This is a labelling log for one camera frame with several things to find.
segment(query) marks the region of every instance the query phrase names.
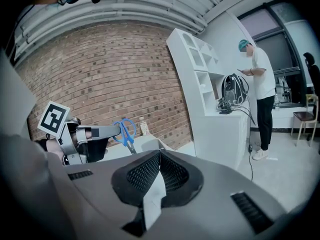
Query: white t-shirt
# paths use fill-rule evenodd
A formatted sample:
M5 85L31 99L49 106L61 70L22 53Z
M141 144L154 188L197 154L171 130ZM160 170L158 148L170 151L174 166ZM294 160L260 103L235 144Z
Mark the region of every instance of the white t-shirt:
M253 84L257 100L261 100L276 94L276 81L274 71L268 55L261 48L255 48L252 55L252 68L265 69L262 75L253 75Z

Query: white shelf unit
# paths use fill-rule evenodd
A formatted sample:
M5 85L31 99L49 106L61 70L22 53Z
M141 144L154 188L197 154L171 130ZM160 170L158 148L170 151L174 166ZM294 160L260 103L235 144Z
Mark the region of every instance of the white shelf unit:
M248 118L217 111L215 95L221 98L224 74L214 48L177 28L166 43L186 100L196 156L236 169L244 155Z

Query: scissors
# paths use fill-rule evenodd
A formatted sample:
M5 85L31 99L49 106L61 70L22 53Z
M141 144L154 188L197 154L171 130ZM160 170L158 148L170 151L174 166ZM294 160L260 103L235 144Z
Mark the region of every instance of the scissors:
M125 121L129 122L130 124L132 124L133 129L134 129L134 133L132 135L129 133L128 128L125 125ZM130 150L131 154L136 154L137 152L136 152L136 149L135 149L135 147L133 145L133 143L135 142L134 137L135 137L136 132L137 132L137 128L135 126L135 123L132 122L128 118L124 118L121 121L115 121L113 123L114 126L117 125L117 124L119 124L120 130L121 130L121 139L117 139L116 136L113 136L113 139L116 142L120 142L125 147L127 147Z

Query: backpack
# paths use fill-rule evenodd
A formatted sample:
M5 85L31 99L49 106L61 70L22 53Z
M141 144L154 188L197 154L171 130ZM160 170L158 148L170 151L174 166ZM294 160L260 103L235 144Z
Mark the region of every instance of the backpack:
M222 98L224 98L231 105L241 105L247 99L249 85L247 81L239 75L227 75L221 86Z

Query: window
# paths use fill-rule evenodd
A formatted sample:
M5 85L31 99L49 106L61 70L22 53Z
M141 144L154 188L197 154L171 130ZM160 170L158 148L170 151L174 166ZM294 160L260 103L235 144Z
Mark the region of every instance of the window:
M269 57L281 107L305 104L307 88L302 62L284 25L300 19L299 12L287 2L264 4L239 17L257 47Z

